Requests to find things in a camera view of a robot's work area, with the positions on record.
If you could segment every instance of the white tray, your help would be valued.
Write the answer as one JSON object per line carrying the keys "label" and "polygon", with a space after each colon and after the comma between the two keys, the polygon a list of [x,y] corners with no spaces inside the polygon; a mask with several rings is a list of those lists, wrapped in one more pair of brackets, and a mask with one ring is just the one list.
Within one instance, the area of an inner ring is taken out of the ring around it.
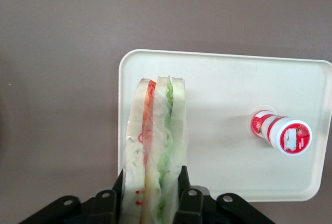
{"label": "white tray", "polygon": [[[332,116],[332,64],[243,55],[133,50],[119,67],[118,172],[125,131],[141,78],[184,78],[189,127],[188,173],[211,196],[233,192],[247,201],[304,201],[321,183]],[[308,151],[287,157],[251,133],[262,109],[309,124]]]}

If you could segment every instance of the strawberry label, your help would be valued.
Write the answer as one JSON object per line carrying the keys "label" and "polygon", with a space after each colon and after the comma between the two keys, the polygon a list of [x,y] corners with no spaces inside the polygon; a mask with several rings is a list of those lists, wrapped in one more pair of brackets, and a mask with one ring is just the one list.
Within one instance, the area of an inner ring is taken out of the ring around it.
{"label": "strawberry label", "polygon": [[303,124],[287,126],[280,136],[281,148],[290,154],[302,152],[309,144],[310,132]]}

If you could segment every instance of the gray background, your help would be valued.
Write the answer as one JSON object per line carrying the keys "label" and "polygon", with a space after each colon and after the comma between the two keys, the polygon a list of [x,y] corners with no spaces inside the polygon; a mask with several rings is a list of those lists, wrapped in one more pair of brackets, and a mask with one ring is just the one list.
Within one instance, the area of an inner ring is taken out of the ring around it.
{"label": "gray background", "polygon": [[[331,2],[0,0],[0,223],[114,183],[118,66],[128,51],[332,62]],[[328,144],[314,198],[253,205],[276,223],[330,223],[331,167]]]}

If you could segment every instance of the small bottle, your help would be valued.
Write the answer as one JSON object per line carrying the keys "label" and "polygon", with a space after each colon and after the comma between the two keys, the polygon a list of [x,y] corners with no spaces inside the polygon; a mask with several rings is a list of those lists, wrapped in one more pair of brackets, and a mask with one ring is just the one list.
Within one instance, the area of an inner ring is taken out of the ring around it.
{"label": "small bottle", "polygon": [[255,114],[251,120],[251,130],[288,156],[304,153],[312,139],[311,129],[306,123],[291,117],[278,116],[269,110]]}

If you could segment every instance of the translucent wrapper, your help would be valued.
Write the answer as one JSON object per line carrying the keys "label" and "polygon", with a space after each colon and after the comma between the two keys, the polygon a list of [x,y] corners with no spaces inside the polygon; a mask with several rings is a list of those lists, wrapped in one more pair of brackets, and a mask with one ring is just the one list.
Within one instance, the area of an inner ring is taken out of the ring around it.
{"label": "translucent wrapper", "polygon": [[[185,85],[159,77],[152,89],[148,81],[139,83],[127,126],[120,223],[171,224],[178,208],[177,178],[186,164]],[[137,118],[131,118],[134,109]]]}

